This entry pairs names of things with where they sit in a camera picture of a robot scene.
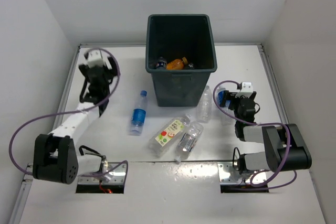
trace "dark gray bin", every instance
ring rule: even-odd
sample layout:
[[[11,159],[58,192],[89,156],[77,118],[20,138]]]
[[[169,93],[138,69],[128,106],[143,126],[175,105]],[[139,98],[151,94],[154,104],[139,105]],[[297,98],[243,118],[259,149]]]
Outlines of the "dark gray bin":
[[[167,62],[186,57],[197,69],[155,69],[159,57]],[[149,16],[146,71],[152,75],[158,106],[197,106],[210,73],[216,70],[214,40],[207,15]]]

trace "white tabletop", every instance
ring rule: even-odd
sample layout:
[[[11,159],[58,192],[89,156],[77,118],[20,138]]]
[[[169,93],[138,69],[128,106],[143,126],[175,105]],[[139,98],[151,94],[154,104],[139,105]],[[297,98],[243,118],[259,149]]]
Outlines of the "white tabletop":
[[[262,151],[261,144],[243,143],[234,126],[222,127],[213,104],[213,117],[189,161],[172,161],[173,150],[156,159],[147,149],[150,137],[170,118],[195,108],[159,108],[150,74],[144,68],[144,47],[107,48],[117,58],[121,81],[104,115],[81,138],[106,155],[110,162],[130,161],[124,194],[75,194],[76,183],[62,185],[34,180],[22,224],[36,223],[324,223],[308,170],[298,171],[290,186],[271,193],[221,194],[216,162],[232,157],[235,146],[242,153]],[[79,61],[83,58],[80,50]],[[212,89],[222,80],[251,81],[261,110],[257,122],[277,122],[279,115],[257,46],[216,46],[218,69],[211,74]],[[83,77],[76,68],[66,110],[78,103]],[[147,90],[149,106],[141,136],[128,136],[127,126],[134,99]],[[282,172],[270,186],[292,179]]]

